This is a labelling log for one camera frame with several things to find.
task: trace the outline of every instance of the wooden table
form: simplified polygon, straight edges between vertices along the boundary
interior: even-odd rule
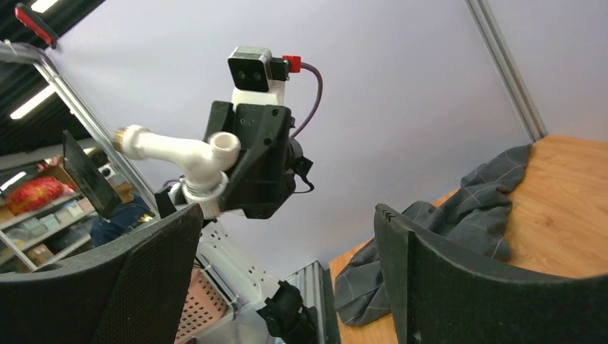
[[[608,272],[608,143],[545,137],[532,147],[526,175],[509,197],[509,264],[567,277]],[[330,263],[334,282],[364,244]],[[338,317],[338,326],[343,344],[397,344],[391,315],[359,328]]]

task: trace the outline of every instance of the white wall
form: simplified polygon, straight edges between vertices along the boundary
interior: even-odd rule
[[[83,148],[97,147],[97,143],[92,138],[79,140],[78,143]],[[0,171],[11,167],[33,163],[47,158],[52,158],[63,154],[63,145],[52,145],[50,147],[36,149],[29,153],[17,153],[10,156],[0,156]]]
[[[371,237],[377,203],[431,201],[528,142],[464,1],[107,0],[60,45],[51,58],[109,129],[185,138],[202,138],[211,102],[230,100],[236,46],[301,54],[321,70],[323,101],[298,136],[317,189],[267,221],[222,218],[283,277]],[[286,105],[302,120],[314,96],[314,77],[294,75]],[[137,167],[156,187],[181,174]]]
[[[547,131],[608,140],[608,1],[489,3]]]

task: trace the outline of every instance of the red bag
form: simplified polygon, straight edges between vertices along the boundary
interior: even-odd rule
[[[64,193],[63,183],[55,177],[41,177],[20,185],[6,197],[6,206],[13,215],[46,206]]]

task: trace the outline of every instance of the pink basket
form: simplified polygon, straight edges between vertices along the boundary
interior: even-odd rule
[[[175,336],[175,344],[185,343],[197,333],[222,319],[227,305],[200,269],[192,269],[190,288]]]

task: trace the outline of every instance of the checkered cloth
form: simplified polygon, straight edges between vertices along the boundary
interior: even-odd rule
[[[462,178],[460,190],[443,205],[418,201],[403,215],[422,228],[486,257],[510,259],[505,242],[506,196],[523,179],[530,145],[511,148]],[[375,239],[360,249],[336,279],[336,309],[347,325],[365,325],[391,312]]]

